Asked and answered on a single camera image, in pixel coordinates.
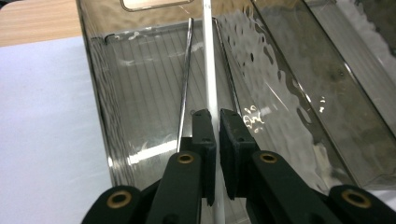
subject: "black plastic part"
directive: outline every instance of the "black plastic part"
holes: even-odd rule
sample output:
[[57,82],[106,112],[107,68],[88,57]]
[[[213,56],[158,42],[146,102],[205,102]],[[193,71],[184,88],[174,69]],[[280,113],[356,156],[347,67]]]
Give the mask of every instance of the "black plastic part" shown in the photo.
[[200,223],[201,164],[194,152],[179,152],[169,159],[146,223]]
[[201,156],[203,160],[204,197],[206,197],[209,205],[212,205],[215,201],[216,148],[217,144],[210,112],[207,109],[195,112],[192,115],[191,142],[182,139],[180,151],[189,150]]
[[246,203],[247,214],[252,224],[275,224],[268,206],[260,197],[248,197]]
[[391,208],[371,193],[354,186],[333,187],[327,204],[344,223],[396,223],[396,213]]
[[139,217],[141,193],[129,186],[117,186],[104,192],[84,217],[83,224],[128,224]]
[[276,223],[341,223],[280,155],[257,151],[251,158],[250,179]]
[[134,219],[134,223],[145,223],[152,205],[152,201],[154,200],[154,196],[157,193],[160,183],[161,180],[158,180],[140,192],[141,200],[140,204],[138,205],[139,208],[137,209],[138,216],[136,216],[136,219]]
[[316,191],[314,189],[312,189],[312,191],[314,191],[314,193],[320,198],[321,201],[323,201],[324,203],[327,202],[327,196],[326,195],[324,195],[324,194],[322,194],[322,193],[320,193],[320,192],[318,192],[318,191]]
[[248,162],[259,150],[241,117],[232,110],[220,110],[220,163],[230,199],[247,197]]

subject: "white table surface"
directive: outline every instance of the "white table surface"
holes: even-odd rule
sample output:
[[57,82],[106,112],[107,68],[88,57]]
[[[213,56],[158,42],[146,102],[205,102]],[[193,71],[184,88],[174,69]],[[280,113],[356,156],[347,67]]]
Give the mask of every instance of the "white table surface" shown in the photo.
[[0,48],[0,223],[80,223],[110,187],[82,37]]

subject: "brass insert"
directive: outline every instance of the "brass insert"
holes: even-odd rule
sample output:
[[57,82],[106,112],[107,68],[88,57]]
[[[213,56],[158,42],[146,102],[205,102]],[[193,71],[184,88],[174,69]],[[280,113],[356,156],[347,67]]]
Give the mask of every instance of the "brass insert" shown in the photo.
[[345,201],[350,204],[353,204],[359,208],[369,208],[371,207],[370,199],[368,199],[363,194],[353,190],[353,189],[346,189],[341,193],[341,196]]
[[191,163],[194,161],[194,157],[190,154],[181,154],[177,157],[177,161],[183,164]]
[[277,157],[270,153],[262,153],[260,155],[260,160],[268,162],[268,163],[276,163]]
[[127,205],[131,200],[132,195],[130,192],[126,190],[119,190],[108,197],[107,206],[117,209]]

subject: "metal rod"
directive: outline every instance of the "metal rod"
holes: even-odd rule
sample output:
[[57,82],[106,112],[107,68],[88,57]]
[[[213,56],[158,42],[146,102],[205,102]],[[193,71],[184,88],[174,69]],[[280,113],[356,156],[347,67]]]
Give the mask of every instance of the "metal rod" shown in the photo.
[[183,87],[181,91],[180,121],[178,122],[178,133],[177,133],[177,152],[180,151],[181,135],[183,134],[184,112],[186,111],[187,86],[189,83],[193,25],[194,25],[194,19],[189,18],[189,31],[187,32],[187,47],[184,55],[184,68],[183,68],[184,77],[183,77]]
[[230,68],[230,63],[228,61],[228,57],[227,57],[227,51],[224,47],[224,41],[222,39],[222,35],[221,35],[221,31],[220,31],[220,27],[219,27],[219,22],[216,18],[212,19],[215,24],[216,24],[216,30],[218,31],[218,37],[219,37],[219,42],[220,42],[220,46],[221,46],[221,51],[222,51],[222,56],[225,62],[225,73],[227,74],[227,78],[228,78],[228,87],[230,89],[231,95],[233,97],[232,101],[233,101],[233,111],[235,111],[236,113],[239,114],[239,116],[242,116],[241,114],[241,106],[239,105],[239,100],[238,100],[238,95],[236,94],[236,88],[235,88],[235,84],[233,82],[233,74],[231,73],[231,68]]

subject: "wooden table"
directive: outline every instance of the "wooden table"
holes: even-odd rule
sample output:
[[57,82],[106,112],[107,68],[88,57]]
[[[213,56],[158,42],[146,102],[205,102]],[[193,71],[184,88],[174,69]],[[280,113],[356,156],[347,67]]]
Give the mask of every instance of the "wooden table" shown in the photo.
[[27,0],[0,9],[0,47],[81,35],[75,0]]

